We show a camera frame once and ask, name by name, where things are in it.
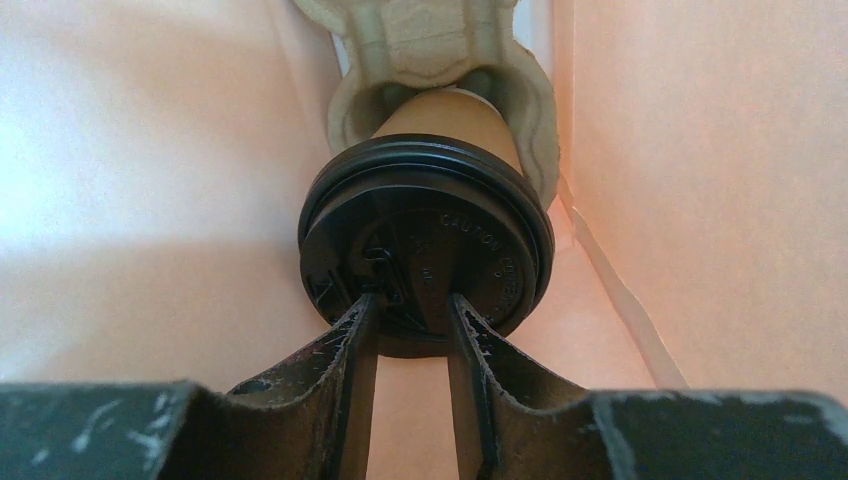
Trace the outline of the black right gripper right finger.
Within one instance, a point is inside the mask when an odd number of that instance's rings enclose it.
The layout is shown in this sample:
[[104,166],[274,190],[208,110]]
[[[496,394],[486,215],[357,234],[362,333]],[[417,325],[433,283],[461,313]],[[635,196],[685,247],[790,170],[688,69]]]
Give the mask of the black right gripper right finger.
[[843,479],[847,411],[806,391],[588,390],[462,296],[448,369],[463,479]]

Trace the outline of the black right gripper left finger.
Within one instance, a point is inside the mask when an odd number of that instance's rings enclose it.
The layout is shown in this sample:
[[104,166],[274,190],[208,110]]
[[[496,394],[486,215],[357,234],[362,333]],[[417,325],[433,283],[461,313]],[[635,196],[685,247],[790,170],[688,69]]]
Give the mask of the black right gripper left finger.
[[191,381],[1,387],[5,479],[362,479],[379,300],[228,393]]

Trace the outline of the black coffee cup lid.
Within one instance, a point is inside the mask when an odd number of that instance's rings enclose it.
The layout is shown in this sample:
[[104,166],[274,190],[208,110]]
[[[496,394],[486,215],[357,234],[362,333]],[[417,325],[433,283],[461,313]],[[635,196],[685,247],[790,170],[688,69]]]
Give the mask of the black coffee cup lid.
[[446,353],[450,298],[507,336],[550,282],[555,239],[530,182],[492,152],[433,134],[374,138],[313,181],[298,225],[300,276],[335,323],[363,295],[383,301],[383,355]]

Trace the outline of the orange paper bag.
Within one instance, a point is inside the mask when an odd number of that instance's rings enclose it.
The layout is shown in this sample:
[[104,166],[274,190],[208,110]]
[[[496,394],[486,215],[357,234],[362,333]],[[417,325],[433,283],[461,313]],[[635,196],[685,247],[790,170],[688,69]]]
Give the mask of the orange paper bag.
[[[298,225],[339,153],[300,1],[1,5],[1,387],[217,393],[326,333]],[[847,397],[847,5],[553,1],[555,239],[516,348],[588,390]],[[448,369],[381,353],[362,479],[463,479]]]

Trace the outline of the brown paper coffee cup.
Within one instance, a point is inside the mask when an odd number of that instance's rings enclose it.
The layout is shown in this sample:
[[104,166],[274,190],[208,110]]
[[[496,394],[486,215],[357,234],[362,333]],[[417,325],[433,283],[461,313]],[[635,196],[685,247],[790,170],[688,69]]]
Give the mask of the brown paper coffee cup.
[[497,109],[482,97],[458,88],[425,91],[403,103],[375,132],[449,137],[480,147],[523,171],[512,133]]

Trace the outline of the single cardboard cup carrier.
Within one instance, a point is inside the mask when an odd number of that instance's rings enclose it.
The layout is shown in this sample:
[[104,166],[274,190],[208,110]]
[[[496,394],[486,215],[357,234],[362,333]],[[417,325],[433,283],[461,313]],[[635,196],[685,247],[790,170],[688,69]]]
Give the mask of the single cardboard cup carrier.
[[339,153],[369,139],[403,100],[455,85],[489,101],[508,126],[543,207],[557,194],[555,91],[513,32],[513,1],[300,1],[338,36],[349,69],[330,101],[327,138]]

